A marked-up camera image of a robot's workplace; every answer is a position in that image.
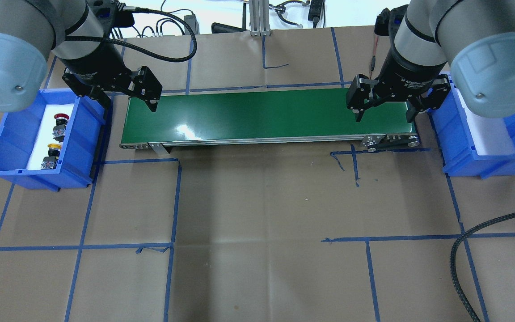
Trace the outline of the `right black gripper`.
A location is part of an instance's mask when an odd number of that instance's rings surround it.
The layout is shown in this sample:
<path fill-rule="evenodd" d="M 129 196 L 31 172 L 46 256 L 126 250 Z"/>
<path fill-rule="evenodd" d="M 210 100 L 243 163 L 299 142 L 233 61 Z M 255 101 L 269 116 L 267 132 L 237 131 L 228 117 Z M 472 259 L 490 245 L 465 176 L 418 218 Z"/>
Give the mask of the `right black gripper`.
<path fill-rule="evenodd" d="M 449 77 L 441 70 L 442 65 L 423 67 L 388 53 L 375 79 L 363 74 L 354 77 L 346 93 L 346 106 L 356 112 L 359 123 L 372 107 L 407 102 L 406 121 L 412 123 L 419 112 L 439 109 L 451 92 Z"/>

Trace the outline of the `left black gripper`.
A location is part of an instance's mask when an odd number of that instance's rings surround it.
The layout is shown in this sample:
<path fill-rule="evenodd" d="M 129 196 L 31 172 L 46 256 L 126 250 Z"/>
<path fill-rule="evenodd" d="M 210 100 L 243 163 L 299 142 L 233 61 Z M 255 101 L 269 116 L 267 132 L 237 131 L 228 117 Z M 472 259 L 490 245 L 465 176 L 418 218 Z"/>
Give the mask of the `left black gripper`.
<path fill-rule="evenodd" d="M 99 43 L 88 55 L 63 59 L 63 64 L 77 78 L 67 84 L 91 97 L 91 110 L 99 123 L 106 123 L 105 114 L 112 105 L 112 99 L 105 93 L 107 90 L 140 98 L 147 102 L 151 112 L 156 112 L 163 89 L 159 80 L 148 67 L 129 69 L 112 43 Z"/>

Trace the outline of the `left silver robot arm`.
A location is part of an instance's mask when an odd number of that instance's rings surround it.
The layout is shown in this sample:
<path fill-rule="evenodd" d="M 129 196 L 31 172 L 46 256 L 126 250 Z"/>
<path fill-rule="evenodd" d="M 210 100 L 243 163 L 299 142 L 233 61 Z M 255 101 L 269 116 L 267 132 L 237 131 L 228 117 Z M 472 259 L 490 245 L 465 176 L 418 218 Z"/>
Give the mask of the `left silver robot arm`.
<path fill-rule="evenodd" d="M 123 93 L 155 112 L 159 80 L 148 67 L 131 71 L 108 37 L 112 27 L 133 25 L 133 10 L 118 0 L 0 0 L 0 112 L 34 102 L 51 54 L 76 96 L 108 108 L 107 93 Z"/>

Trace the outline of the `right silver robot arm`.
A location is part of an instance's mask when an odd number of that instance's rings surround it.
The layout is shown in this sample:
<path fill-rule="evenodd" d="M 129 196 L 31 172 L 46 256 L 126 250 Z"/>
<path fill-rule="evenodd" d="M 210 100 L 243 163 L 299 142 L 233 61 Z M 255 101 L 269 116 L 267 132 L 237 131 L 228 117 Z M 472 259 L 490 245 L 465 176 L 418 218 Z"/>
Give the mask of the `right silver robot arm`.
<path fill-rule="evenodd" d="M 349 87 L 357 122 L 385 102 L 408 102 L 413 122 L 438 109 L 451 85 L 478 116 L 515 114 L 515 0 L 412 0 L 383 9 L 374 32 L 390 49 L 377 78 L 356 75 Z"/>

